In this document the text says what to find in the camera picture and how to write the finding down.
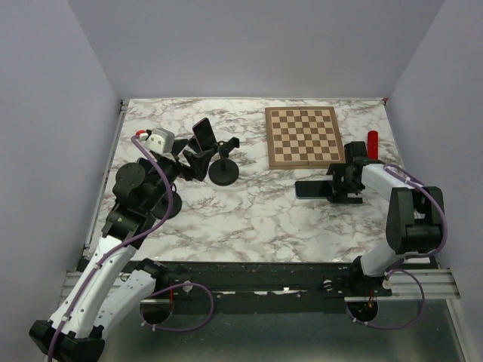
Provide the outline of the pink phone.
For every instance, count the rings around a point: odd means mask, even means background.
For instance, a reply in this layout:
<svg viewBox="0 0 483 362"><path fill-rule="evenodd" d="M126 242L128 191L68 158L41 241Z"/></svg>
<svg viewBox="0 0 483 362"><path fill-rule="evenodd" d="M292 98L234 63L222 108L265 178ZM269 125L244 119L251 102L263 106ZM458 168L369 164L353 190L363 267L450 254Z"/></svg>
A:
<svg viewBox="0 0 483 362"><path fill-rule="evenodd" d="M211 123L208 118L203 118L192 127L195 140L201 151L212 149L217 143Z"/></svg>

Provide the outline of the black round-base clamp stand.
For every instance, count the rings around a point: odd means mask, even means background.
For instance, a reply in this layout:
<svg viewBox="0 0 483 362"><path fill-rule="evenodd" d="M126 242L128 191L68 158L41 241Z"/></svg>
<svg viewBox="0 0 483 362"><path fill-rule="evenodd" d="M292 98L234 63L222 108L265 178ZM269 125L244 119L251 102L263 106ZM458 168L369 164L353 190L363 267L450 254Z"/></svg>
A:
<svg viewBox="0 0 483 362"><path fill-rule="evenodd" d="M208 169L211 182L217 186L229 186L239 176L238 165L229 159L229 153L239 147L239 139L232 137L229 141L219 141L216 151L220 156Z"/></svg>

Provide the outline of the blue phone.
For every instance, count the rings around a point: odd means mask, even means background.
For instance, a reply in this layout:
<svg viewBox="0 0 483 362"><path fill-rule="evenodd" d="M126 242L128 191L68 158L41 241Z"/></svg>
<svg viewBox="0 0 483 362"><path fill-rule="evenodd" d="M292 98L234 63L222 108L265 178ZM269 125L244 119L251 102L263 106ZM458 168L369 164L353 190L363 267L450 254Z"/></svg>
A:
<svg viewBox="0 0 483 362"><path fill-rule="evenodd" d="M333 194L330 181L296 181L295 193L299 199L329 198Z"/></svg>

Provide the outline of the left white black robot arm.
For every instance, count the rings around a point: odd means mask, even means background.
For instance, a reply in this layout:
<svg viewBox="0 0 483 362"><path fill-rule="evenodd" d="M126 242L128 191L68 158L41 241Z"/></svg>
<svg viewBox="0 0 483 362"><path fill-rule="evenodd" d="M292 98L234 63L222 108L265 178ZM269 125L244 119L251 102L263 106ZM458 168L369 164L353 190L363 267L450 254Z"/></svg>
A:
<svg viewBox="0 0 483 362"><path fill-rule="evenodd" d="M131 141L143 157L115 175L115 205L94 255L58 309L29 331L49 361L99 360L112 328L143 298L166 292L162 267L152 260L142 262L117 289L112 286L146 237L171 215L176 178L202 181L216 149L192 153L185 149L188 139L174 140L152 130L132 136Z"/></svg>

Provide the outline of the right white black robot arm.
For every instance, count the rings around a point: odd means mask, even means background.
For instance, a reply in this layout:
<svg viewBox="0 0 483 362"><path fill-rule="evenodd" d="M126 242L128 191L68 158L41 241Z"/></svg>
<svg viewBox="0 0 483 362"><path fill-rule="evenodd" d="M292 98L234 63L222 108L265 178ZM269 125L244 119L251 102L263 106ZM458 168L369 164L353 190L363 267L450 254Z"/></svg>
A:
<svg viewBox="0 0 483 362"><path fill-rule="evenodd" d="M372 160L365 142L344 146L345 163L331 164L327 199L333 204L360 204L358 195L372 189L389 202L386 240L369 253L357 257L349 268L347 286L355 295L365 295L375 278L409 259L437 254L448 238L441 189L425 186L395 164Z"/></svg>

